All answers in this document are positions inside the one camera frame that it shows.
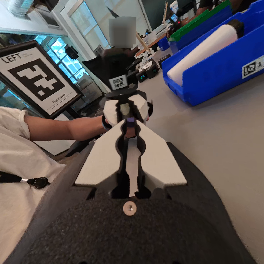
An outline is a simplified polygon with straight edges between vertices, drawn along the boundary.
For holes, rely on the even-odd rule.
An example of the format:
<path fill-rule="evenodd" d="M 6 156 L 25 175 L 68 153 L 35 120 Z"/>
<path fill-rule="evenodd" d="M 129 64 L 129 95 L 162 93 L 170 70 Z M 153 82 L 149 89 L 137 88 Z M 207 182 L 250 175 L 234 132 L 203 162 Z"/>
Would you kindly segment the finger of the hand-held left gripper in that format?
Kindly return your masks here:
<path fill-rule="evenodd" d="M 116 126 L 123 120 L 119 100 L 108 100 L 104 104 L 103 113 L 108 124 Z"/>
<path fill-rule="evenodd" d="M 133 95 L 130 97 L 130 105 L 133 117 L 141 123 L 146 124 L 149 118 L 147 100 L 141 95 Z"/>

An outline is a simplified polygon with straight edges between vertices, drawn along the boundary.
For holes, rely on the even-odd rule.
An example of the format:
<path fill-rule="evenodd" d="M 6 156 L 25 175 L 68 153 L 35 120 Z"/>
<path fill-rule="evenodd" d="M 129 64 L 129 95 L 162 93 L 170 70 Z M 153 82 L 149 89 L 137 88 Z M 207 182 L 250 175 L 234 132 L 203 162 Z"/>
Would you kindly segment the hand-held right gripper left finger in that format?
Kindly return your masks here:
<path fill-rule="evenodd" d="M 121 154 L 117 150 L 119 139 L 123 139 L 122 120 L 97 139 L 75 180 L 76 186 L 116 187 L 117 174 L 122 165 Z"/>

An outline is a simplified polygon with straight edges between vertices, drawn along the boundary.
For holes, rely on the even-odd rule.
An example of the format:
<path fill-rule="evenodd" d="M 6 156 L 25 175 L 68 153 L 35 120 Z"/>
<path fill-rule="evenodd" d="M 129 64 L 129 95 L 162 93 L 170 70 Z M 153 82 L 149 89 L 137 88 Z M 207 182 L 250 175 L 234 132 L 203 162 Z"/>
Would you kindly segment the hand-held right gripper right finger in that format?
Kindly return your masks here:
<path fill-rule="evenodd" d="M 141 153 L 138 169 L 143 175 L 143 186 L 147 189 L 185 186 L 187 180 L 167 142 L 140 121 L 137 121 L 136 133 Z"/>

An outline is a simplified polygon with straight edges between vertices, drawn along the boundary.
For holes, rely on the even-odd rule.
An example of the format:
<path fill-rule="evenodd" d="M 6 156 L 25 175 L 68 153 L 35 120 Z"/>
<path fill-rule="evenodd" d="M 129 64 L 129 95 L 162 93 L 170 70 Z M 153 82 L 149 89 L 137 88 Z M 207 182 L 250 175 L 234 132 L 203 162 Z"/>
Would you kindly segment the labelled blue plastic bin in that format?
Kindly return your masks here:
<path fill-rule="evenodd" d="M 184 59 L 220 26 L 236 19 L 244 23 L 244 35 L 215 54 L 183 71 L 178 85 L 167 72 Z M 264 1 L 236 13 L 162 62 L 163 78 L 169 89 L 183 102 L 196 106 L 231 88 L 263 74 Z"/>

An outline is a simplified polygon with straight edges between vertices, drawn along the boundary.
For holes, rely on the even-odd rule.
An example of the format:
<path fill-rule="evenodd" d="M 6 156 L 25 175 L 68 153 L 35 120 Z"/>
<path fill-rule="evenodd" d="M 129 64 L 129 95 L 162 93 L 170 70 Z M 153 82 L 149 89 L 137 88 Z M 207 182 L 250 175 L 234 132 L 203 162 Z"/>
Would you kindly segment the person's left forearm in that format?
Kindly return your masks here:
<path fill-rule="evenodd" d="M 106 132 L 102 116 L 83 117 L 71 121 L 26 116 L 24 121 L 28 126 L 31 141 L 84 141 Z"/>

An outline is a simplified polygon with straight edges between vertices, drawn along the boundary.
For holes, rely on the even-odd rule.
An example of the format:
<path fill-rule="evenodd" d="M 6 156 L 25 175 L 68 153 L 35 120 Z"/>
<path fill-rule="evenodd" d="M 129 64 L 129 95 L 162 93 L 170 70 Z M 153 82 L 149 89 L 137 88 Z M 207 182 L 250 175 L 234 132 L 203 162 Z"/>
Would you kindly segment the person's left hand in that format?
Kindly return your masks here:
<path fill-rule="evenodd" d="M 108 124 L 108 127 L 111 129 L 113 126 L 109 124 L 108 120 L 106 119 L 106 117 L 104 115 L 102 115 L 102 120 L 105 121 L 107 124 Z M 125 137 L 126 138 L 134 138 L 136 137 L 136 134 L 135 134 L 135 129 L 132 129 L 132 130 L 126 130 L 126 134 L 125 134 Z"/>

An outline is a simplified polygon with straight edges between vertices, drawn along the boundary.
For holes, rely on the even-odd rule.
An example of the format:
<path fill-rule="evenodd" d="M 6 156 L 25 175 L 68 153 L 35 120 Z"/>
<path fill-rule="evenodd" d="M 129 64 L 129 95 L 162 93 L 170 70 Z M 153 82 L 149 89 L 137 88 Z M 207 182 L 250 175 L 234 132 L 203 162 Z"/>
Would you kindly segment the black studio light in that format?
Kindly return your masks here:
<path fill-rule="evenodd" d="M 71 45 L 69 46 L 68 44 L 64 47 L 65 48 L 65 53 L 73 60 L 76 60 L 79 55 L 78 51 L 75 50 L 75 48 Z"/>

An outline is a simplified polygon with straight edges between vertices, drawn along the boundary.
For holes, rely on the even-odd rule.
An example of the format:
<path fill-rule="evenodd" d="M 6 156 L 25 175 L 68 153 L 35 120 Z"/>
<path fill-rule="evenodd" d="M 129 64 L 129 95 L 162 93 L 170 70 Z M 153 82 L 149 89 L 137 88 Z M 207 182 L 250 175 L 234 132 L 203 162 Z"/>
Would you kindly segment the small blue bin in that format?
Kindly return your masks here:
<path fill-rule="evenodd" d="M 158 42 L 158 47 L 160 48 L 161 51 L 165 51 L 168 48 L 170 48 L 167 37 L 163 37 L 162 39 L 160 39 Z"/>

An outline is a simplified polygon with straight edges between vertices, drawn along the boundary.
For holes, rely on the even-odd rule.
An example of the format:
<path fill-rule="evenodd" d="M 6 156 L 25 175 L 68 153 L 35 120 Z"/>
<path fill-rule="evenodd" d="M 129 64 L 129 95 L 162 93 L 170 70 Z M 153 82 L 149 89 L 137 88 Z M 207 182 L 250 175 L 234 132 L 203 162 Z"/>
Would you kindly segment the framed marker sign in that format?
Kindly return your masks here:
<path fill-rule="evenodd" d="M 4 84 L 48 119 L 83 96 L 36 40 L 1 48 L 0 73 Z"/>

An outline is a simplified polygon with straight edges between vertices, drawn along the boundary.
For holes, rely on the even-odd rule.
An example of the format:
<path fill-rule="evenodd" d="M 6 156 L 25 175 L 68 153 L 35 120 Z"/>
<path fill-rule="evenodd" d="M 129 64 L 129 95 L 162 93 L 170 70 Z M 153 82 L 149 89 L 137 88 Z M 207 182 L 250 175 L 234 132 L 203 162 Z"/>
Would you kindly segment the white cylinder roll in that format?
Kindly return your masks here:
<path fill-rule="evenodd" d="M 244 23 L 237 19 L 220 26 L 208 38 L 187 54 L 167 75 L 178 85 L 183 85 L 183 72 L 209 56 L 222 50 L 244 35 Z"/>

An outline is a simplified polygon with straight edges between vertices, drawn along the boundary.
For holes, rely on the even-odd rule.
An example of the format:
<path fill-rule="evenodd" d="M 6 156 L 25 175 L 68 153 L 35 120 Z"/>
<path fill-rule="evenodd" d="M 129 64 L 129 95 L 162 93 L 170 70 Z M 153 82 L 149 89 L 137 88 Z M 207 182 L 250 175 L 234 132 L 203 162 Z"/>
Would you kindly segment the blue bin green dividers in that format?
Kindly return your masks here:
<path fill-rule="evenodd" d="M 172 54 L 176 54 L 231 16 L 230 1 L 222 2 L 211 11 L 206 10 L 167 38 Z"/>

